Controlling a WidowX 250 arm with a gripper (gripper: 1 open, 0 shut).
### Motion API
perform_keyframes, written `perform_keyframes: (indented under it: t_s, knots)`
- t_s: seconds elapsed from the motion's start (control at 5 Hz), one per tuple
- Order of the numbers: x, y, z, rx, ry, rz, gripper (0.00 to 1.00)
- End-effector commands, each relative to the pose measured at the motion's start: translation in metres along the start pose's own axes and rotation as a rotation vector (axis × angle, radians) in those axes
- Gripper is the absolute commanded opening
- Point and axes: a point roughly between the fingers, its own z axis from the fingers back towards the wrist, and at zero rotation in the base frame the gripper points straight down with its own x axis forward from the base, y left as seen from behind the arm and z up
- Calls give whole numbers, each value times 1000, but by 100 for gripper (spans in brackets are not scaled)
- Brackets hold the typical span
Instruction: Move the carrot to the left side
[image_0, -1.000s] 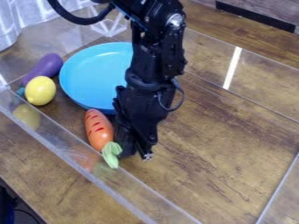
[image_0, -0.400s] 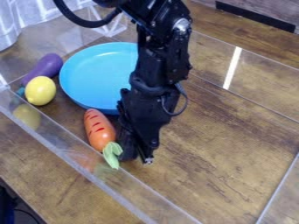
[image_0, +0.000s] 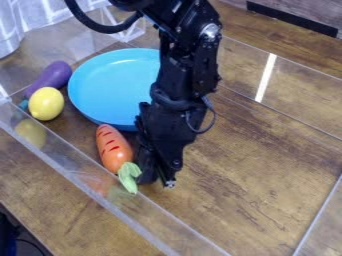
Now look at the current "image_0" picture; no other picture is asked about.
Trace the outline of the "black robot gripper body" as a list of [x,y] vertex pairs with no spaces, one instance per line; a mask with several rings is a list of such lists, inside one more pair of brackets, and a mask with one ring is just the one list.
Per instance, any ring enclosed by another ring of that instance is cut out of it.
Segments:
[[155,157],[161,156],[165,160],[177,157],[183,159],[185,147],[209,130],[201,127],[209,99],[206,96],[186,95],[173,98],[157,83],[153,84],[150,96],[151,102],[139,104],[139,147],[153,150]]

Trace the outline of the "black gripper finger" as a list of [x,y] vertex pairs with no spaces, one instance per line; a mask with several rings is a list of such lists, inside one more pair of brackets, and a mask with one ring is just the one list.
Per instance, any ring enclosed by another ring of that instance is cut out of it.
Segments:
[[138,177],[138,184],[151,184],[158,180],[157,157],[153,150],[141,146],[137,153],[137,164],[142,174]]
[[173,188],[175,186],[177,173],[182,170],[182,167],[182,158],[177,157],[165,160],[161,156],[157,157],[157,173],[166,188]]

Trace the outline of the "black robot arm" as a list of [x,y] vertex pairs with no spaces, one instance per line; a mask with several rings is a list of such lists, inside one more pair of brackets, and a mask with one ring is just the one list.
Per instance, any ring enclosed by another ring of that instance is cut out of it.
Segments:
[[199,134],[213,111],[207,95],[217,90],[218,48],[222,39],[219,14],[209,0],[110,0],[129,12],[138,12],[159,30],[161,69],[151,85],[149,103],[139,104],[137,117],[142,169],[138,183],[177,182],[183,167],[183,149]]

